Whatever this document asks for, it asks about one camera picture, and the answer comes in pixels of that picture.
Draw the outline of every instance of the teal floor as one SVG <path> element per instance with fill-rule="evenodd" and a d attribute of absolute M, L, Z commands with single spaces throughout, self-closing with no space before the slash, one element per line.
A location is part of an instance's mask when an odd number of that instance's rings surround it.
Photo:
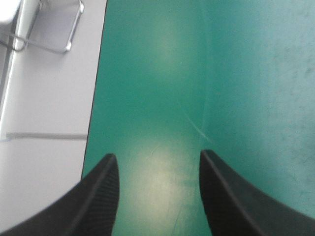
<path fill-rule="evenodd" d="M 315 2 L 109 0 L 84 174 L 115 153 L 115 236 L 203 236 L 213 149 L 315 217 Z"/>

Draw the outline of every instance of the green mat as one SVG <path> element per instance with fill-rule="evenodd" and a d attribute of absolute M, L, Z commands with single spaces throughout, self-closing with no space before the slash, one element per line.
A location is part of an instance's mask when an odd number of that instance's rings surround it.
<path fill-rule="evenodd" d="M 315 217 L 315 2 L 109 0 L 84 174 L 115 153 L 115 236 L 210 235 L 213 149 Z"/>

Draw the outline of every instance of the scratch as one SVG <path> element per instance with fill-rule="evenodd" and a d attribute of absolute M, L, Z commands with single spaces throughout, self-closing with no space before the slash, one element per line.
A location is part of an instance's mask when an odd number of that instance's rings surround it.
<path fill-rule="evenodd" d="M 161 143 L 159 143 L 152 151 L 151 154 L 149 156 L 147 156 L 147 160 L 149 159 L 149 157 L 152 157 L 154 152 L 161 146 Z"/>
<path fill-rule="evenodd" d="M 197 125 L 189 118 L 189 116 L 187 115 L 187 113 L 186 113 L 184 110 L 182 110 L 182 111 L 183 111 L 183 113 L 184 113 L 186 119 L 187 119 L 187 120 L 190 122 L 190 124 L 195 128 L 195 130 L 196 130 L 205 140 L 207 140 L 209 143 L 213 144 L 213 141 L 212 141 L 211 139 L 209 139 L 209 138 L 207 137 L 207 135 L 206 135 L 205 133 L 203 133 L 203 132 L 197 127 Z"/>
<path fill-rule="evenodd" d="M 176 226 L 177 226 L 177 222 L 178 222 L 179 216 L 180 216 L 181 213 L 182 213 L 182 209 L 183 209 L 183 204 L 181 204 L 181 207 L 180 207 L 180 209 L 179 209 L 179 211 L 178 211 L 178 214 L 177 214 L 177 217 L 176 217 L 176 220 L 175 220 L 175 224 L 174 224 L 174 227 L 173 227 L 173 231 L 172 231 L 171 236 L 174 235 L 174 233 L 175 233 L 175 229 L 176 229 Z"/>

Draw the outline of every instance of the metal frame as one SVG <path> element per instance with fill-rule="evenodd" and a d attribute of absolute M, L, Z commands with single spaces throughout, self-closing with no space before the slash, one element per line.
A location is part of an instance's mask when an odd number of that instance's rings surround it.
<path fill-rule="evenodd" d="M 81 14 L 82 14 L 83 12 L 84 12 L 84 5 L 83 5 L 83 3 L 82 3 L 81 0 L 78 0 L 78 11 L 77 11 L 76 16 L 75 16 L 75 19 L 74 19 L 74 21 L 73 21 L 73 25 L 72 25 L 72 28 L 71 28 L 71 31 L 70 31 L 68 40 L 67 40 L 67 42 L 66 42 L 66 45 L 65 45 L 64 48 L 62 48 L 61 50 L 58 50 L 58 49 L 53 48 L 53 47 L 48 47 L 48 46 L 42 45 L 42 44 L 40 44 L 40 43 L 38 43 L 38 42 L 35 42 L 35 41 L 33 41 L 33 40 L 30 40 L 30 39 L 27 39 L 27 38 L 23 38 L 23 37 L 17 36 L 17 35 L 15 35 L 14 33 L 6 32 L 6 31 L 4 31 L 4 30 L 2 30 L 2 29 L 0 29 L 0 33 L 3 33 L 3 34 L 5 34 L 5 35 L 7 35 L 7 36 L 9 36 L 9 37 L 13 37 L 13 38 L 15 38 L 15 39 L 22 40 L 22 41 L 24 41 L 26 44 L 34 45 L 34 46 L 36 46 L 36 47 L 38 47 L 38 48 L 41 48 L 41 49 L 46 50 L 46 51 L 49 51 L 49 52 L 53 52 L 53 53 L 65 53 L 65 52 L 68 52 L 68 51 L 71 50 L 73 36 L 74 36 L 75 30 L 76 30 L 76 28 L 77 28 L 77 25 L 78 25 L 78 21 L 79 21 L 79 19 L 80 19 L 80 16 L 81 16 Z M 23 48 L 20 49 L 20 50 L 16 50 L 16 49 L 14 48 L 14 46 L 8 45 L 8 44 L 6 44 L 6 43 L 4 43 L 4 42 L 2 42 L 2 43 L 5 44 L 7 47 L 11 47 L 14 51 L 17 51 L 17 52 L 22 51 L 22 50 L 24 49 L 24 47 L 23 47 Z"/>

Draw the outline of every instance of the white floor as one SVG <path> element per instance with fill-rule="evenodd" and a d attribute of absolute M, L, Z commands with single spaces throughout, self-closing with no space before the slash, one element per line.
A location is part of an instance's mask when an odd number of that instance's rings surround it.
<path fill-rule="evenodd" d="M 13 56 L 0 122 L 0 232 L 80 180 L 106 0 L 84 4 L 70 52 L 29 46 Z"/>

